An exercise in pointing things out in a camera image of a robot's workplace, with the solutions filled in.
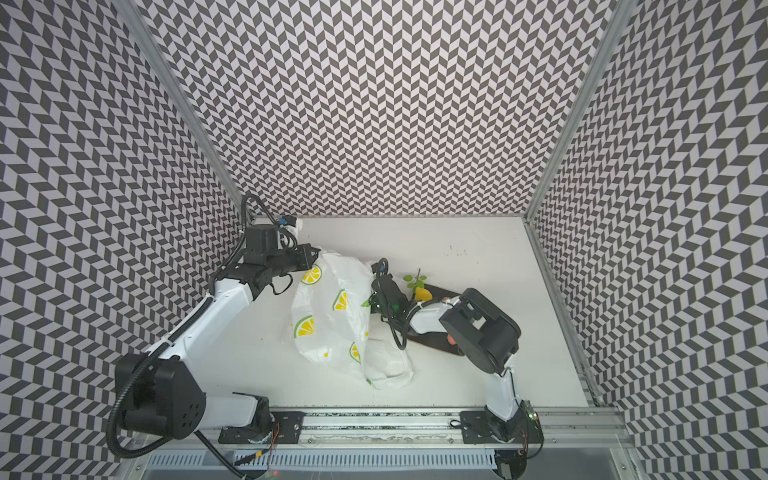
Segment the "white plastic bag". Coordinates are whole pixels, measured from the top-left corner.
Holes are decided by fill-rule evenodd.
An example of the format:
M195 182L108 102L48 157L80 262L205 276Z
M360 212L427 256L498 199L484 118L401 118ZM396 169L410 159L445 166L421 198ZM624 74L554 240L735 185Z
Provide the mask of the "white plastic bag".
M373 280L370 265L322 251L292 301L293 344L312 364L376 390L403 389L415 375L408 355L392 339L371 336Z

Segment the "yellow fake pear with leaves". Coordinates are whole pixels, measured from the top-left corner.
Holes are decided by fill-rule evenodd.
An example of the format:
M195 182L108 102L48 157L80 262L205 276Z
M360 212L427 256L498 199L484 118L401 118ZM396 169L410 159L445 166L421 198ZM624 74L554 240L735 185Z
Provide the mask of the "yellow fake pear with leaves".
M415 302L426 302L433 299L433 294L426 286L428 277L420 270L416 274L407 274L403 277L406 287L411 291L411 299Z

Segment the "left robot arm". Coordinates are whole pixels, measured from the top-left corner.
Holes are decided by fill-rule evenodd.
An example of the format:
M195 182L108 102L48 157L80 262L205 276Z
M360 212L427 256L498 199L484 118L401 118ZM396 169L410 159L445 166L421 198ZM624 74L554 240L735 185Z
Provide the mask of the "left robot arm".
M169 441L198 430L258 425L265 398L209 394L197 376L212 359L216 340L275 279L314 266L319 250L298 242L301 226L296 217L285 216L246 228L235 252L213 274L202 302L147 351L118 360L116 401L108 417L111 437L128 430Z

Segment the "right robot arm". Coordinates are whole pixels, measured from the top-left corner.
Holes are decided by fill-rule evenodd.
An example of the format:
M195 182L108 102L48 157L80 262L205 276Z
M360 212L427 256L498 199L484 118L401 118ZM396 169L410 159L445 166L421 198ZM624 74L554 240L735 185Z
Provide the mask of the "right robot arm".
M512 441L520 423L532 418L522 412L514 388L520 326L474 288L457 293L427 284L407 297L390 274L371 287L371 311L390 326L399 349L414 342L463 356L486 375L486 428L493 439Z

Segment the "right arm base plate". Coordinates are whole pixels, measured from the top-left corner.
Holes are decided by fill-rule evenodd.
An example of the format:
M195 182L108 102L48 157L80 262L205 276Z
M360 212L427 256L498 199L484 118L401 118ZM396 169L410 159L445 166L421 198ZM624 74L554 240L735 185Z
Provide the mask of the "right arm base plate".
M460 429L465 444L541 445L542 427L523 410L511 419L501 420L488 410L466 410L459 413Z

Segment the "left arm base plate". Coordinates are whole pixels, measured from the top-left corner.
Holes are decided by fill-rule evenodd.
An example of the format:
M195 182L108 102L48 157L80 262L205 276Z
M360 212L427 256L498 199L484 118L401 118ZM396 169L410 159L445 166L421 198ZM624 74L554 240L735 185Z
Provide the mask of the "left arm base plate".
M270 446L272 444L298 444L303 430L305 413L278 411L266 419L256 418L245 427L226 427L221 430L218 442L223 445Z

